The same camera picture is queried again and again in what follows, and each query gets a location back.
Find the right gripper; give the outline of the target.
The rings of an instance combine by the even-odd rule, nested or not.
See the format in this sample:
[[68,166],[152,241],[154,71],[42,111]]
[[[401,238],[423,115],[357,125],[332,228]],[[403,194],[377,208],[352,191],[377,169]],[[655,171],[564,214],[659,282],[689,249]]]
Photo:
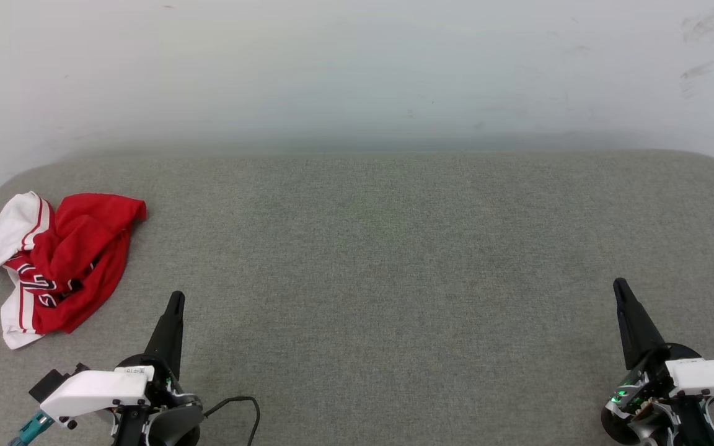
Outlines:
[[703,399],[675,390],[666,367],[700,356],[682,344],[666,345],[626,279],[615,279],[613,291],[629,372],[601,411],[604,432],[623,445],[689,445],[690,435],[702,440]]

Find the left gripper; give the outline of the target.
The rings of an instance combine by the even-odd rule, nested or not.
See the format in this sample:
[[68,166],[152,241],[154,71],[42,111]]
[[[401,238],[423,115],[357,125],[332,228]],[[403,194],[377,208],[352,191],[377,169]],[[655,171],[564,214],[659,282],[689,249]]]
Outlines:
[[144,374],[144,398],[113,409],[113,445],[197,445],[202,403],[182,390],[183,314],[186,296],[173,291],[144,354],[125,359],[116,372]]

